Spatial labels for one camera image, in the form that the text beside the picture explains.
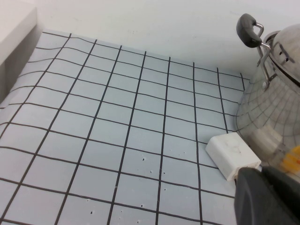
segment white eraser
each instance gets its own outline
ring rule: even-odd
[[[236,132],[212,137],[205,149],[227,180],[233,180],[240,168],[257,168],[261,163]]]

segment black handle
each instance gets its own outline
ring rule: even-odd
[[[256,25],[256,19],[251,15],[243,14],[236,24],[236,32],[240,39],[249,48],[256,48],[261,45],[261,38],[254,33],[253,26]]]

